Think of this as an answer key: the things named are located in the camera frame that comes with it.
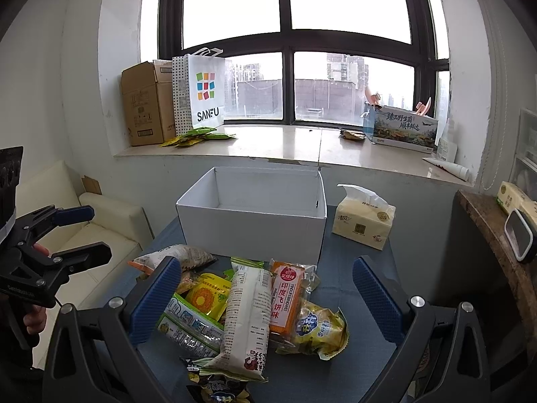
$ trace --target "red label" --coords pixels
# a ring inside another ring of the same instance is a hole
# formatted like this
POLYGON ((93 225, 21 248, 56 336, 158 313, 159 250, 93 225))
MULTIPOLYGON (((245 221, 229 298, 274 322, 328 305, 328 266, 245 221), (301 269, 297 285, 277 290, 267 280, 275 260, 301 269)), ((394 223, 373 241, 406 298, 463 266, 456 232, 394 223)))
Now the red label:
POLYGON ((281 270, 280 277, 282 280, 286 281, 294 280, 296 278, 296 271, 286 266, 283 270, 281 270))

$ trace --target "white sofa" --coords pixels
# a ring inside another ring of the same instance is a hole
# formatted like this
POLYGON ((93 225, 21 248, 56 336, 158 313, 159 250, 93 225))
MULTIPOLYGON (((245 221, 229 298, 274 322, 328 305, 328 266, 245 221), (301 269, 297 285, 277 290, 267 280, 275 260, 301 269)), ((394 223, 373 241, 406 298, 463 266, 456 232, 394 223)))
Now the white sofa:
MULTIPOLYGON (((56 295, 61 304, 72 303, 77 309, 102 306, 96 304, 95 299, 113 285, 124 262, 138 257, 153 239, 143 209, 89 192, 77 197, 63 161, 17 186, 17 216, 48 205, 57 208, 90 205, 95 210, 92 221, 56 227, 39 243, 51 253, 99 241, 108 244, 112 249, 108 264, 71 275, 69 282, 62 285, 56 295)), ((47 311, 46 328, 40 334, 39 345, 33 350, 34 366, 45 366, 59 308, 56 305, 47 311)))

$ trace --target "sky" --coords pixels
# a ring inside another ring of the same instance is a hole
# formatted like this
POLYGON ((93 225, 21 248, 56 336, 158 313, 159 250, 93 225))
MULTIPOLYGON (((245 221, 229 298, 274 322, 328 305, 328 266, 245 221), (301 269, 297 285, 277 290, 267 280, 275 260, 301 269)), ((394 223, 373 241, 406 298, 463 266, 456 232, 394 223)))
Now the sky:
MULTIPOLYGON (((447 32, 440 0, 430 0, 439 57, 448 57, 447 32)), ((330 29, 383 36, 410 43, 405 0, 291 0, 294 28, 330 29)), ((141 58, 157 58, 158 0, 142 0, 141 58)), ((278 0, 184 0, 184 48, 228 37, 278 32, 278 0)), ((259 63, 265 79, 281 78, 281 53, 233 57, 234 63, 259 63)), ((370 89, 405 98, 413 96, 413 68, 365 58, 370 89)), ((296 78, 327 78, 326 53, 295 53, 296 78)))

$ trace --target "blue tablecloth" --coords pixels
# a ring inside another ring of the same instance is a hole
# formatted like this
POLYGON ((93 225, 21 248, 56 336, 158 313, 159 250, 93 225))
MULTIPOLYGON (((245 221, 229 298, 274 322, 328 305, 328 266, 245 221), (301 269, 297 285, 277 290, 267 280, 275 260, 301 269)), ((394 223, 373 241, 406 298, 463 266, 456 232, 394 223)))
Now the blue tablecloth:
MULTIPOLYGON (((327 225, 318 264, 321 284, 311 301, 332 311, 340 308, 348 322, 350 340, 347 348, 331 361, 317 356, 277 355, 269 349, 263 375, 267 383, 250 385, 257 403, 304 401, 357 402, 372 385, 395 350, 395 344, 381 335, 367 306, 352 281, 352 264, 361 255, 369 255, 383 273, 398 280, 389 242, 382 252, 331 233, 336 208, 328 207, 327 225)), ((144 253, 169 245, 185 243, 178 219, 174 219, 155 238, 144 253)), ((229 258, 221 257, 210 267, 211 272, 231 268, 229 258)), ((135 285, 139 271, 125 266, 114 287, 101 298, 104 305, 111 297, 125 297, 135 285)), ((185 385, 190 384, 179 361, 181 348, 161 333, 154 331, 149 341, 139 345, 139 352, 164 388, 176 402, 192 401, 185 385)))

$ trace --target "window sill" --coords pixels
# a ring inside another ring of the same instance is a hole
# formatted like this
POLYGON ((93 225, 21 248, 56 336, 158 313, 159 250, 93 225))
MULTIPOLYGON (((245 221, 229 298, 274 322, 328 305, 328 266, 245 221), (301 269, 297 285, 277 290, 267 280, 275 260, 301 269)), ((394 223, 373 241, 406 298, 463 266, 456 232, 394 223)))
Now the window sill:
POLYGON ((224 125, 221 132, 236 134, 236 139, 207 141, 183 148, 143 145, 130 147, 115 157, 125 156, 235 156, 270 159, 280 163, 369 168, 410 176, 425 177, 471 186, 431 165, 420 153, 387 145, 348 141, 339 130, 282 125, 224 125))

